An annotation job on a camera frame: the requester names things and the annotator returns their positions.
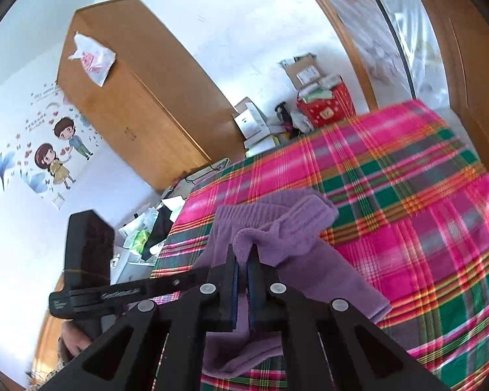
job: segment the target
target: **person's hand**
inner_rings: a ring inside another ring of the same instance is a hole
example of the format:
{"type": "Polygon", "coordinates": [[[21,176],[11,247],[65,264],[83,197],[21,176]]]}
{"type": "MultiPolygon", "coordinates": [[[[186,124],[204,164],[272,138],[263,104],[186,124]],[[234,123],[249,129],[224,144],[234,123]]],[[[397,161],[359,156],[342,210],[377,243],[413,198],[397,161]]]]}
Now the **person's hand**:
{"type": "Polygon", "coordinates": [[[62,323],[61,339],[73,357],[76,357],[92,344],[91,339],[74,326],[71,321],[62,323]]]}

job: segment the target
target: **cartoon girl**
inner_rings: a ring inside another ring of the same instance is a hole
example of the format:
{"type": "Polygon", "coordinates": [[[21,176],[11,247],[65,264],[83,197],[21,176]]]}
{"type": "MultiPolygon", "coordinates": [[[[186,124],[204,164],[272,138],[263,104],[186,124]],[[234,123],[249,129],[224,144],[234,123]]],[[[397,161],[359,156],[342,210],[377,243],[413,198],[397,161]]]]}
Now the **cartoon girl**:
{"type": "Polygon", "coordinates": [[[71,187],[67,184],[67,178],[71,180],[72,183],[76,181],[71,178],[70,172],[64,167],[64,163],[68,162],[70,156],[64,162],[61,162],[58,157],[56,157],[56,152],[49,143],[42,144],[38,147],[37,152],[34,154],[34,162],[40,169],[47,169],[47,171],[54,178],[52,183],[54,185],[65,184],[65,187],[69,190],[71,187]]]}

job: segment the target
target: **metal bolt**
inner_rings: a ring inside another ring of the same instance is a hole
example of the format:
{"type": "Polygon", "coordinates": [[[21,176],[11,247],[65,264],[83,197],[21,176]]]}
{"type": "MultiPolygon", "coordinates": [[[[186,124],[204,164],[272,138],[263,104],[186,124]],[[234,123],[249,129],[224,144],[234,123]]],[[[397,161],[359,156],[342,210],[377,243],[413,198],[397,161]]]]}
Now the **metal bolt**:
{"type": "Polygon", "coordinates": [[[270,291],[274,294],[282,294],[286,291],[286,285],[280,282],[275,282],[270,285],[270,291]]]}
{"type": "Polygon", "coordinates": [[[338,298],[337,300],[333,300],[332,307],[337,310],[337,312],[345,312],[348,310],[349,305],[346,300],[338,298]]]}
{"type": "Polygon", "coordinates": [[[213,283],[204,283],[201,287],[199,287],[199,291],[201,291],[202,294],[212,294],[215,292],[215,290],[216,288],[213,283]]]}
{"type": "Polygon", "coordinates": [[[140,312],[150,312],[154,308],[154,301],[143,300],[138,303],[138,310],[140,312]]]}

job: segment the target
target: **cartoon boy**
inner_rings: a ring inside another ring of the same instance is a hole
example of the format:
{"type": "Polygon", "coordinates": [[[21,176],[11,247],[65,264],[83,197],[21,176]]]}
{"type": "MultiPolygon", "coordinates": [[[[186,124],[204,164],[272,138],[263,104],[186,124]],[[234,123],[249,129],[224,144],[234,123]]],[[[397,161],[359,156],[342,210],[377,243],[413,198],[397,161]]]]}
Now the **cartoon boy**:
{"type": "Polygon", "coordinates": [[[93,153],[85,147],[82,139],[76,135],[76,126],[74,126],[74,121],[72,119],[67,117],[61,118],[56,125],[54,125],[54,134],[60,139],[68,139],[71,150],[76,149],[76,151],[87,160],[93,155],[93,153]]]}

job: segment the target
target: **purple cloth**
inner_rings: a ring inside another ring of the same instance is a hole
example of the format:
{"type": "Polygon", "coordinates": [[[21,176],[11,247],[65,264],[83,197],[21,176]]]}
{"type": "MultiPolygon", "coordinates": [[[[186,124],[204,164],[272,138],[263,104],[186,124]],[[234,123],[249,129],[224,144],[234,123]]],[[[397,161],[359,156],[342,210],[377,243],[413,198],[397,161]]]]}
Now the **purple cloth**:
{"type": "MultiPolygon", "coordinates": [[[[313,189],[283,190],[252,204],[220,206],[209,241],[193,267],[223,264],[232,243],[240,268],[253,243],[261,263],[275,266],[279,280],[306,297],[329,302],[342,297],[371,321],[381,320],[390,302],[371,287],[318,233],[332,225],[338,210],[313,189]]],[[[208,333],[203,372],[232,378],[275,355],[282,355],[280,335],[254,333],[248,324],[248,300],[239,295],[237,329],[208,333]]]]}

